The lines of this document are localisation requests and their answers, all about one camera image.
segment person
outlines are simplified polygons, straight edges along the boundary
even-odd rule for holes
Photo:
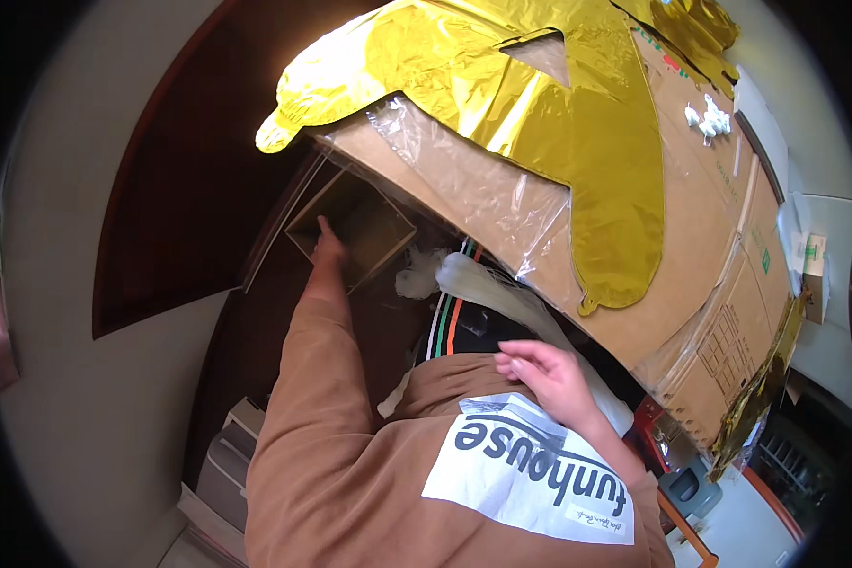
[[[573,355],[440,350],[375,431],[348,255],[319,226],[247,477],[250,566],[674,565],[656,479]]]

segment small cardboard box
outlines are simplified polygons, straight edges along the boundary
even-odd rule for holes
[[[285,233],[310,260],[319,241],[318,215],[347,247],[348,292],[404,250],[417,229],[379,190],[342,170],[297,213]]]
[[[805,304],[805,317],[809,322],[823,324],[829,300],[829,270],[827,267],[827,237],[812,234],[805,247],[805,273],[803,277],[810,296]]]

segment gold foil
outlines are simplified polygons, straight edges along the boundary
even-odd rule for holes
[[[662,254],[657,115],[632,22],[607,0],[396,0],[323,36],[278,83],[262,152],[401,91],[490,152],[571,189],[579,313],[641,299]],[[499,51],[562,32],[569,86]]]
[[[739,28],[713,0],[612,0],[636,20],[652,27],[713,86],[732,97],[738,71],[722,52],[738,38]]]

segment cardboard box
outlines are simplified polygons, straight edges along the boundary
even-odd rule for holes
[[[311,260],[319,241],[318,215],[347,247],[344,275],[352,292],[407,247],[417,229],[379,190],[342,170],[311,199],[285,233]]]
[[[634,372],[702,450],[764,363],[791,297],[776,230],[779,204],[756,157],[750,185],[741,243],[722,283],[667,349]]]
[[[705,108],[706,93],[728,111],[731,100],[709,85],[699,89],[665,48],[640,30],[633,33],[659,120],[666,215],[657,273],[647,294],[622,309],[578,314],[583,291],[571,268],[568,188],[487,152],[409,101],[392,102],[402,108],[393,124],[383,108],[368,111],[383,132],[396,133],[390,141],[363,113],[311,132],[473,237],[633,369],[675,335],[724,278],[753,155],[734,122],[731,134],[703,145],[701,132],[688,127],[685,105]]]
[[[829,267],[827,267],[827,237],[812,234],[805,248],[805,273],[803,281],[807,289],[805,317],[809,322],[823,324],[829,301]]]
[[[224,425],[221,426],[221,429],[223,430],[230,423],[234,422],[240,425],[250,436],[258,440],[259,433],[261,433],[261,426],[265,423],[265,411],[244,396],[227,413],[227,418],[224,419]]]
[[[567,188],[477,147],[403,100],[390,106],[403,107],[395,115],[369,111],[389,139],[362,114],[316,137],[481,243],[631,370],[706,450],[782,325],[790,283],[779,204],[734,119],[731,133],[710,146],[688,127],[685,105],[702,113],[709,94],[729,112],[731,100],[695,85],[667,47],[640,29],[633,33],[659,120],[665,225],[647,294],[623,309],[577,312],[582,290],[570,262]]]

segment plastic wrap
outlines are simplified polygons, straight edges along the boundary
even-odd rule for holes
[[[664,215],[657,114],[632,26],[607,0],[395,0],[297,55],[256,145],[278,152],[303,128],[403,92],[460,136],[566,184],[578,312],[622,308],[657,271]],[[505,51],[550,30],[560,31],[564,73]]]
[[[367,111],[366,117],[391,149],[455,210],[465,232],[482,233],[495,225],[497,238],[490,242],[513,251],[503,256],[503,262],[519,281],[529,283],[535,257],[542,256],[552,239],[567,241],[567,187],[475,145],[462,144],[459,135],[403,97],[392,97]]]

